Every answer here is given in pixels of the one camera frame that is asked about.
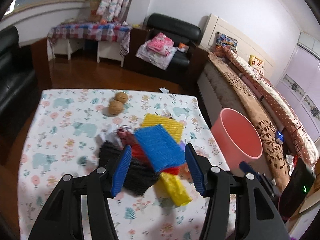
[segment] pink bucket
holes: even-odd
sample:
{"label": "pink bucket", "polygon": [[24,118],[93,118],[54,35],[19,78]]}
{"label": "pink bucket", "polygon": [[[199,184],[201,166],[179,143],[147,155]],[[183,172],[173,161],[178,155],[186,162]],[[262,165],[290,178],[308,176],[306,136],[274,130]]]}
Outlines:
{"label": "pink bucket", "polygon": [[262,155],[262,143],[253,125],[239,112],[224,108],[211,128],[230,170],[239,163],[257,160]]}

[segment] bed headboard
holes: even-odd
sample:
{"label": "bed headboard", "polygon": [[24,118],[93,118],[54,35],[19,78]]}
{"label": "bed headboard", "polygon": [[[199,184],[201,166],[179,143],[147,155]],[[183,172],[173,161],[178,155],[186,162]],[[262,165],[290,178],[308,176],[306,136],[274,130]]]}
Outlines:
{"label": "bed headboard", "polygon": [[201,40],[201,45],[204,47],[211,47],[214,51],[217,40],[217,32],[235,38],[238,41],[237,52],[246,62],[249,62],[250,55],[255,55],[265,62],[264,76],[270,79],[275,68],[273,59],[253,40],[243,34],[237,28],[233,27],[225,20],[210,15],[204,29],[204,35]]}

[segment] metal bolt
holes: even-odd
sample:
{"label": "metal bolt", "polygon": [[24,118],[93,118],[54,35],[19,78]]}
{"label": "metal bolt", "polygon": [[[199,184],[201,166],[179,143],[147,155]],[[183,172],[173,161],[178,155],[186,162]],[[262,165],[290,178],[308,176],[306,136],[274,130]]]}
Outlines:
{"label": "metal bolt", "polygon": [[62,177],[62,179],[63,179],[64,181],[69,181],[69,180],[71,180],[71,176],[70,176],[69,174],[66,174],[66,175],[64,175],[64,176]]}
{"label": "metal bolt", "polygon": [[211,168],[211,171],[214,172],[214,173],[219,173],[219,172],[220,172],[220,168],[217,167],[217,166],[213,166],[213,167]]}
{"label": "metal bolt", "polygon": [[97,173],[102,174],[105,172],[106,172],[106,169],[104,167],[97,168]]}
{"label": "metal bolt", "polygon": [[248,174],[246,175],[246,177],[247,177],[248,179],[251,179],[251,180],[254,179],[254,175],[253,175],[252,173],[248,173]]}

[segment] white patterned tablecloth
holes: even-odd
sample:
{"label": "white patterned tablecloth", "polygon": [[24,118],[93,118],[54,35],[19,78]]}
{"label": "white patterned tablecloth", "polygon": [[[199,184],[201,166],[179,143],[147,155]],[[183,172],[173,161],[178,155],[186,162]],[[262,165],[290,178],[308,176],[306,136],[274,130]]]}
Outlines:
{"label": "white patterned tablecloth", "polygon": [[[18,181],[21,239],[28,239],[45,201],[63,174],[88,175],[96,168],[100,145],[95,137],[109,124],[136,129],[146,113],[171,113],[184,124],[182,140],[191,142],[212,165],[229,170],[206,125],[195,97],[124,91],[129,95],[123,113],[107,117],[102,110],[119,90],[44,90],[25,141]],[[120,240],[196,240],[200,236],[209,199],[196,192],[190,176],[182,183],[193,200],[176,207],[164,189],[153,186],[143,197],[126,190],[109,200]],[[82,196],[83,230],[91,239],[86,196]],[[228,232],[234,230],[235,199],[231,197]]]}

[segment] black sofa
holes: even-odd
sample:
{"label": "black sofa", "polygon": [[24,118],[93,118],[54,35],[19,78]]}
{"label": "black sofa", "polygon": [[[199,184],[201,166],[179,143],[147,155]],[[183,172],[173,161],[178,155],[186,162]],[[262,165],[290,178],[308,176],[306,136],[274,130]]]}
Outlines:
{"label": "black sofa", "polygon": [[19,48],[14,26],[0,31],[0,163],[39,102],[37,78],[29,46]]}
{"label": "black sofa", "polygon": [[[159,32],[172,39],[175,47],[178,47],[179,43],[190,47],[187,53],[177,51],[166,70],[136,57],[139,47]],[[208,52],[198,47],[201,38],[202,34],[199,27],[166,15],[154,13],[149,17],[146,26],[131,30],[130,50],[124,58],[124,69],[171,81],[180,84],[183,88],[188,88],[197,82],[207,60]]]}

